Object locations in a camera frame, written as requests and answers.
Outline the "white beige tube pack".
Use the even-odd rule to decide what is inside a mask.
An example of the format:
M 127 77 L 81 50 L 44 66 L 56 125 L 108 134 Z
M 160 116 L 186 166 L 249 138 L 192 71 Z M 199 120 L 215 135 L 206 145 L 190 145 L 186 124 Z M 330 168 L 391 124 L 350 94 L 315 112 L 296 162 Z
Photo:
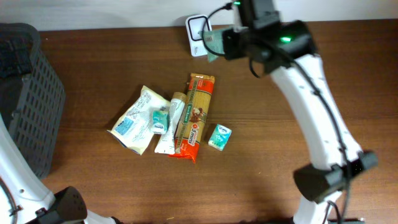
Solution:
M 186 98 L 186 94 L 175 92 L 170 101 L 169 109 L 166 108 L 164 110 L 160 110 L 167 111 L 169 113 L 169 127 L 165 134 L 161 134 L 154 152 L 161 154 L 175 154 L 174 137 L 178 122 L 185 107 Z

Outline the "small teal tissue pack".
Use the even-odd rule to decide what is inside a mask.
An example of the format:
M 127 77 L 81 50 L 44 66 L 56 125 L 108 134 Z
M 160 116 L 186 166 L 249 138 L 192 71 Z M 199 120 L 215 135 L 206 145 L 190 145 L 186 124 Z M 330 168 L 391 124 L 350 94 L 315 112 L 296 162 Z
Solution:
M 155 134 L 165 134 L 169 127 L 169 113 L 155 110 L 152 113 L 152 126 L 150 130 Z

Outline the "orange spaghetti pack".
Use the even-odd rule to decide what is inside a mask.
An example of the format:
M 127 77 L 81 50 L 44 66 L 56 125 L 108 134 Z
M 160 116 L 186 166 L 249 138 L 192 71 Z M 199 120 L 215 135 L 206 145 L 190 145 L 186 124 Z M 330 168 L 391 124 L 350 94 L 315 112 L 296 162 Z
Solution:
M 185 107 L 174 138 L 175 153 L 170 157 L 196 161 L 214 85 L 214 76 L 197 73 L 190 75 Z

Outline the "kleenex tissue pocket pack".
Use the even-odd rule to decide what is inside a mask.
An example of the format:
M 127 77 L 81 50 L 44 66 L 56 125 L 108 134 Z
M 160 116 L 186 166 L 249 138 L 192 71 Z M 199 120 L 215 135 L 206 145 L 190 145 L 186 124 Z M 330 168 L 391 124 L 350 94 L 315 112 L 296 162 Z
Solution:
M 208 145 L 219 151 L 223 151 L 231 136 L 231 133 L 231 129 L 217 124 L 208 141 Z

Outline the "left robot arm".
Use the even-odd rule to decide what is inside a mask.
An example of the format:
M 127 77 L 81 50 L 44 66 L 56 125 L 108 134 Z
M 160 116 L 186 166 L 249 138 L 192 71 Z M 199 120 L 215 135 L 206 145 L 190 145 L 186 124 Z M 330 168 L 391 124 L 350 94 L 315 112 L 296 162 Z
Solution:
M 1 121 L 1 223 L 117 224 L 87 209 L 76 188 L 57 193 L 36 177 Z

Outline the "teal wet wipes pack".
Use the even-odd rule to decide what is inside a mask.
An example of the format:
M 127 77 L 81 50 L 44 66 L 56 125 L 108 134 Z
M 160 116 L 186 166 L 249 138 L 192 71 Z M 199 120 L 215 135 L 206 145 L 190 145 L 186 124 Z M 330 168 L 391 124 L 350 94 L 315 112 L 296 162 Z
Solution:
M 206 46 L 212 50 L 220 54 L 221 56 L 224 55 L 224 48 L 223 48 L 223 32 L 226 29 L 217 29 L 212 31 L 205 31 L 204 38 Z

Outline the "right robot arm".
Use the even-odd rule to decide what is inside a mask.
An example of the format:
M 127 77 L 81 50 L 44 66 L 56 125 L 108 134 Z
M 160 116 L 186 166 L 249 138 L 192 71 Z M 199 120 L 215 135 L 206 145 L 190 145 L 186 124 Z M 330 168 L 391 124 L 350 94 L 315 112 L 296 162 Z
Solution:
M 290 223 L 327 223 L 332 210 L 344 223 L 346 210 L 337 208 L 348 198 L 351 182 L 377 166 L 377 155 L 362 150 L 341 117 L 326 82 L 322 58 L 302 21 L 283 23 L 272 1 L 231 1 L 225 9 L 236 16 L 223 32 L 226 60 L 247 57 L 264 71 L 287 99 L 303 132 L 310 163 L 294 172 L 301 193 Z

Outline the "white cream food pouch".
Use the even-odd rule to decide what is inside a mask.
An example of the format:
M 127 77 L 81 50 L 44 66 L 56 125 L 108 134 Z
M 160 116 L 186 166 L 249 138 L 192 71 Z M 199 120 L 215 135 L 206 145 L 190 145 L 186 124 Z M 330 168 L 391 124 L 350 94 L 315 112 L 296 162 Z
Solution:
M 154 136 L 150 130 L 153 112 L 156 110 L 168 111 L 169 108 L 170 101 L 144 85 L 140 97 L 108 132 L 123 147 L 142 155 Z

